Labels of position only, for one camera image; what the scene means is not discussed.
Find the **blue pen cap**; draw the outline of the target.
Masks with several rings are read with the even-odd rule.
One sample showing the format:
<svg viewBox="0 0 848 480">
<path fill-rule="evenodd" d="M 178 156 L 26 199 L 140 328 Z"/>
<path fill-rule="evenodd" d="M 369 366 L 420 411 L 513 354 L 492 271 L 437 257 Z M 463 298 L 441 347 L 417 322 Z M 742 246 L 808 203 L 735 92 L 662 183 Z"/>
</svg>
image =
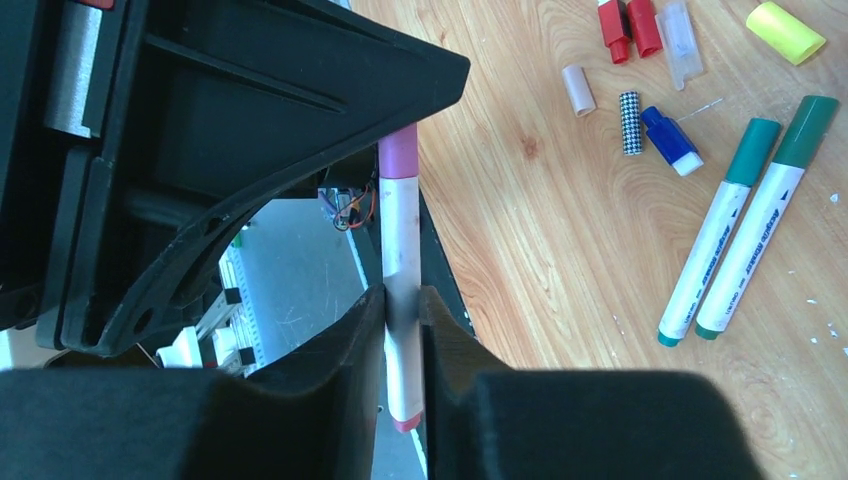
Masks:
<svg viewBox="0 0 848 480">
<path fill-rule="evenodd" d="M 703 160 L 698 149 L 678 123 L 650 106 L 641 113 L 648 139 L 678 175 L 685 177 L 699 169 Z"/>
</svg>

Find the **yellow marker cap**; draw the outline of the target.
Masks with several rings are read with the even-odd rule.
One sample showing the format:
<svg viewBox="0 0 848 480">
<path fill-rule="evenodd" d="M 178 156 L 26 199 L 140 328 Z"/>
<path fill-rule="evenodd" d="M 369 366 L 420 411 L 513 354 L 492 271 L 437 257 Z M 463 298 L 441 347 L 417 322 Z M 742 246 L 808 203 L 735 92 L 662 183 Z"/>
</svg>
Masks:
<svg viewBox="0 0 848 480">
<path fill-rule="evenodd" d="M 827 42 L 773 1 L 759 4 L 746 18 L 746 27 L 794 66 L 803 64 Z"/>
</svg>

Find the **dark green capped marker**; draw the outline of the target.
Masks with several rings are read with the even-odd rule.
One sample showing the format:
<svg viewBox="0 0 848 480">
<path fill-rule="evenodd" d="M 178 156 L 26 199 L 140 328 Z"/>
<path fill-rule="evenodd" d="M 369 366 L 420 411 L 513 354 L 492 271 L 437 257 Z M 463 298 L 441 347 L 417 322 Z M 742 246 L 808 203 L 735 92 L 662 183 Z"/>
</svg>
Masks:
<svg viewBox="0 0 848 480">
<path fill-rule="evenodd" d="M 833 97 L 802 99 L 698 311 L 699 337 L 715 340 L 727 329 L 839 107 Z"/>
</svg>

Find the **red marker cap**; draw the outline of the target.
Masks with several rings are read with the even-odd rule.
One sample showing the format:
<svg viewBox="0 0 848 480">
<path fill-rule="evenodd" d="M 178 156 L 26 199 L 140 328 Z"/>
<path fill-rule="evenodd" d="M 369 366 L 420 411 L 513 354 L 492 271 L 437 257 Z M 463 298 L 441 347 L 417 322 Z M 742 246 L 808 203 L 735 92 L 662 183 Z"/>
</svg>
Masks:
<svg viewBox="0 0 848 480">
<path fill-rule="evenodd" d="M 659 53 L 663 44 L 653 1 L 631 0 L 627 4 L 627 15 L 639 57 L 648 58 Z"/>
<path fill-rule="evenodd" d="M 622 0 L 599 0 L 597 14 L 605 47 L 611 61 L 620 65 L 629 60 L 632 34 L 627 7 Z"/>
</svg>

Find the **beige marker cap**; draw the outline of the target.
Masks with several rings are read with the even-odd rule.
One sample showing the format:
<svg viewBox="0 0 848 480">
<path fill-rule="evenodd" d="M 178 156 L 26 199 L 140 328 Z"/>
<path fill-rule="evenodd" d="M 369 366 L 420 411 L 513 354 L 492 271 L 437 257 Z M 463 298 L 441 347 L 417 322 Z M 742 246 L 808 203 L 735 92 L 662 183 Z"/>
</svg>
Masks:
<svg viewBox="0 0 848 480">
<path fill-rule="evenodd" d="M 576 64 L 562 70 L 566 92 L 576 117 L 583 117 L 596 109 L 595 99 L 584 69 Z"/>
</svg>

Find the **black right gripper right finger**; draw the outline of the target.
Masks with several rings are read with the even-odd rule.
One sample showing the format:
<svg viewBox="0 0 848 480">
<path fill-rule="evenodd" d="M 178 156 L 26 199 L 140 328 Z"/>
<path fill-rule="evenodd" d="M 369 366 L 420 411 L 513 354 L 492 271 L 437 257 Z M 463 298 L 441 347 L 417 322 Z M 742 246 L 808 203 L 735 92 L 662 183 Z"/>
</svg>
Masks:
<svg viewBox="0 0 848 480">
<path fill-rule="evenodd" d="M 675 371 L 517 370 L 421 290 L 432 479 L 760 479 L 706 378 Z"/>
</svg>

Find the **pink capped white marker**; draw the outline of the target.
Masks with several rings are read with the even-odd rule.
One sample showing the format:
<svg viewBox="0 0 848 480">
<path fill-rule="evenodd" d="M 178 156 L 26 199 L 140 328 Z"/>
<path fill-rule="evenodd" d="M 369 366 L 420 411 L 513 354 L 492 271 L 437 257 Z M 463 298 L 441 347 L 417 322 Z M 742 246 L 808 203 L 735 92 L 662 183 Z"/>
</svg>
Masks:
<svg viewBox="0 0 848 480">
<path fill-rule="evenodd" d="M 388 407 L 395 428 L 407 433 L 424 411 L 418 125 L 381 139 L 378 162 Z"/>
</svg>

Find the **clear gel pen cap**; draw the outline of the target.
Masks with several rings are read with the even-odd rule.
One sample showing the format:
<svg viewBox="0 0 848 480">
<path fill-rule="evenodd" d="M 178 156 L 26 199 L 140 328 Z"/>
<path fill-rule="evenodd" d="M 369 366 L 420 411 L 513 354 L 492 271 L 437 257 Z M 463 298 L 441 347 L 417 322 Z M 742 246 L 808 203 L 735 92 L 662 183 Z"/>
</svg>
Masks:
<svg viewBox="0 0 848 480">
<path fill-rule="evenodd" d="M 704 72 L 685 1 L 671 1 L 655 16 L 672 85 L 683 91 L 687 80 Z"/>
</svg>

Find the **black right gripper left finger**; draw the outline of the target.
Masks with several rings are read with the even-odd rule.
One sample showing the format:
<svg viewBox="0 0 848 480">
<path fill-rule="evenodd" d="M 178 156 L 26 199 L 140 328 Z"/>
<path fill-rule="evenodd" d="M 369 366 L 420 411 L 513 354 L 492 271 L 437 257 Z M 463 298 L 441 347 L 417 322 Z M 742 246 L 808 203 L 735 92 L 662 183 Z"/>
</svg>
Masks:
<svg viewBox="0 0 848 480">
<path fill-rule="evenodd" d="M 1 376 L 5 479 L 367 479 L 385 290 L 248 378 L 217 369 Z"/>
</svg>

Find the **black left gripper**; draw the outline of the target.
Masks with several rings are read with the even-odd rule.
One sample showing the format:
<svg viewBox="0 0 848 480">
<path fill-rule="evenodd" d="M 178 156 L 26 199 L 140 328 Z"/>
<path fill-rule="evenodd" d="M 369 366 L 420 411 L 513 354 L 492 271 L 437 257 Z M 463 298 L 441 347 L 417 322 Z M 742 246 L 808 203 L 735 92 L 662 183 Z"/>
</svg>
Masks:
<svg viewBox="0 0 848 480">
<path fill-rule="evenodd" d="M 142 1 L 1 5 L 1 326 L 47 348 L 122 352 L 146 326 L 110 331 L 96 289 L 145 27 Z"/>
</svg>

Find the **houndstooth pen cap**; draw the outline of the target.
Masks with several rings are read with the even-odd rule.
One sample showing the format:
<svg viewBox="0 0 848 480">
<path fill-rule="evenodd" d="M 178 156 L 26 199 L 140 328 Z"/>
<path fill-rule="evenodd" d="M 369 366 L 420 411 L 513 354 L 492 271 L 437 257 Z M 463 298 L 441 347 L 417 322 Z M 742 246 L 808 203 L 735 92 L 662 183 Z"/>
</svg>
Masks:
<svg viewBox="0 0 848 480">
<path fill-rule="evenodd" d="M 622 151 L 625 156 L 643 152 L 640 94 L 635 90 L 619 94 Z"/>
</svg>

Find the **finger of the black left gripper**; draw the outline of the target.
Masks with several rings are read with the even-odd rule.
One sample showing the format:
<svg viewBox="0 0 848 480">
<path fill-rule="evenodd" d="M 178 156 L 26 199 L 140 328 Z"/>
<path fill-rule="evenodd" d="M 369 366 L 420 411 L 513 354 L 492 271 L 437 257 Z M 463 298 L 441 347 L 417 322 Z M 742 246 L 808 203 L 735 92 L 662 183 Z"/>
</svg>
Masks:
<svg viewBox="0 0 848 480">
<path fill-rule="evenodd" d="M 266 203 L 455 104 L 469 60 L 328 1 L 129 1 L 99 140 L 67 154 L 59 345 L 193 323 Z"/>
</svg>

